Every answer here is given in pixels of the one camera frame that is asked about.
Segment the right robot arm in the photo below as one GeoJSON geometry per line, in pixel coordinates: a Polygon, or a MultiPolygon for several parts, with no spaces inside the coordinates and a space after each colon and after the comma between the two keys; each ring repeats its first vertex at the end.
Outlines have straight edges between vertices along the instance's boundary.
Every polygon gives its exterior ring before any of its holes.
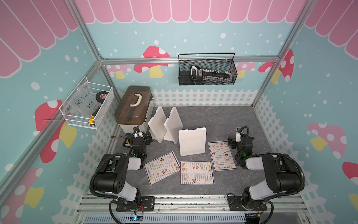
{"type": "Polygon", "coordinates": [[[304,189],[305,176],[301,166],[289,155],[282,153],[253,153],[253,140],[249,127],[236,129],[236,137],[228,137],[227,144],[236,149],[236,165],[246,170],[263,171],[265,179],[246,187],[241,196],[228,194],[228,202],[235,208],[252,211],[265,209],[274,198],[291,196],[304,189]]]}

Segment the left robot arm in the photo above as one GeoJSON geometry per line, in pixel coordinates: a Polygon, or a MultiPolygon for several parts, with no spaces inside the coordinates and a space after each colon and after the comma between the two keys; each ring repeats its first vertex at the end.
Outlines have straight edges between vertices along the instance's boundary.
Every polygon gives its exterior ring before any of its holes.
{"type": "Polygon", "coordinates": [[[128,140],[131,145],[129,154],[105,154],[90,180],[91,194],[111,198],[116,204],[123,204],[132,211],[143,208],[140,190],[131,186],[126,177],[129,170],[144,168],[146,146],[152,141],[149,133],[134,134],[128,140]]]}

